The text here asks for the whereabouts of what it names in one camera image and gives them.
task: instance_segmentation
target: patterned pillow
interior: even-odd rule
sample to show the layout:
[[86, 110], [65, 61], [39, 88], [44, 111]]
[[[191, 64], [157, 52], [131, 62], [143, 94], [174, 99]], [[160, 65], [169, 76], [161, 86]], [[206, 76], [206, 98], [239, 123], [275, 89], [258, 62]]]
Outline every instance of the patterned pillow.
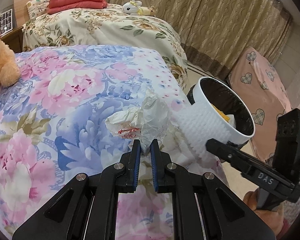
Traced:
[[38, 16], [47, 13], [50, 0], [32, 0], [27, 2], [27, 8], [30, 19], [36, 19]]

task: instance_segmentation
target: floral bedspread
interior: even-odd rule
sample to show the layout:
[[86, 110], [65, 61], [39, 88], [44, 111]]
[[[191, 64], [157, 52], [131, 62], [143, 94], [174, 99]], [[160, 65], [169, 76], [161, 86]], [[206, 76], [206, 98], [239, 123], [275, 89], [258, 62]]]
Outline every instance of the floral bedspread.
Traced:
[[179, 85], [187, 79], [186, 54], [179, 35], [165, 21], [130, 16], [122, 6], [109, 4], [96, 10], [77, 8], [44, 14], [23, 25], [23, 51], [41, 46], [122, 45], [154, 49], [160, 53]]
[[[189, 104], [158, 52], [123, 46], [41, 47], [17, 54], [22, 77], [0, 88], [0, 229], [14, 231], [76, 174], [100, 173], [128, 152], [105, 119], [140, 106], [146, 89], [164, 98], [172, 117]], [[190, 171], [220, 162], [196, 156], [182, 134], [170, 131], [163, 151]], [[116, 239], [173, 239], [170, 194], [157, 195], [151, 160], [143, 156], [136, 193], [118, 203]]]

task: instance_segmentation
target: plaid heart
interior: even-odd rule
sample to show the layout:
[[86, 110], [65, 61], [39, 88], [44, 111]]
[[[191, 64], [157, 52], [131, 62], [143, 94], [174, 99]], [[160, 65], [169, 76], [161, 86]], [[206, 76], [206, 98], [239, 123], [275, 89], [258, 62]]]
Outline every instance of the plaid heart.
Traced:
[[248, 61], [254, 61], [255, 59], [256, 59], [256, 57], [257, 57], [257, 54], [253, 51], [253, 52], [251, 52], [251, 53], [248, 53], [247, 55], [246, 55], [246, 59], [248, 60]]
[[264, 81], [264, 82], [260, 82], [260, 87], [262, 88], [262, 89], [264, 89], [264, 90], [266, 90], [266, 89], [269, 89], [268, 88], [268, 85], [267, 85], [267, 83]]
[[282, 114], [278, 114], [278, 115], [277, 115], [277, 118], [276, 118], [276, 119], [277, 119], [277, 121], [278, 121], [278, 118], [279, 118], [280, 116], [283, 116], [283, 115], [284, 115], [286, 112], [287, 112], [287, 111], [284, 109], [284, 111], [283, 111], [283, 113], [282, 113]]
[[267, 76], [270, 78], [270, 80], [273, 82], [273, 80], [274, 80], [274, 75], [272, 74], [272, 72], [266, 70], [266, 74], [267, 74]]
[[275, 68], [268, 62], [269, 67], [275, 72]]
[[246, 73], [244, 76], [242, 76], [240, 78], [242, 83], [245, 84], [251, 84], [251, 80], [252, 80], [252, 74], [251, 73]]
[[263, 121], [265, 120], [265, 111], [262, 109], [257, 109], [256, 113], [251, 115], [256, 124], [263, 125]]

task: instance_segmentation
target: teddy bear leg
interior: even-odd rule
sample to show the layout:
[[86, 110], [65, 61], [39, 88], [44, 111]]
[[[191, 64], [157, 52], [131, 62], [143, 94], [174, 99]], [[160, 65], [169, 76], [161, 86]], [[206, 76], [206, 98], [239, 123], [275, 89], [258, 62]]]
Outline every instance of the teddy bear leg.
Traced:
[[20, 78], [20, 69], [15, 62], [7, 62], [0, 71], [0, 82], [3, 87], [9, 87]]

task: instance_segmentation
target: blue and pink floral bedspread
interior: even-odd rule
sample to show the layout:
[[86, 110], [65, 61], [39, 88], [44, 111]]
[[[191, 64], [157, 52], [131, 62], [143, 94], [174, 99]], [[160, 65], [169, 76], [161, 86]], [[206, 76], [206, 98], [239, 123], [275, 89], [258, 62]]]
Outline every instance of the blue and pink floral bedspread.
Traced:
[[[17, 55], [21, 79], [0, 88], [0, 229], [13, 232], [80, 172], [100, 173], [129, 151], [130, 140], [113, 137], [105, 119], [140, 106], [147, 87], [175, 112], [188, 104], [158, 52], [123, 46], [41, 47]], [[198, 172], [200, 163], [178, 131], [164, 149], [173, 161]], [[172, 239], [169, 194], [152, 186], [150, 158], [142, 157], [135, 194], [121, 195], [116, 238]]]

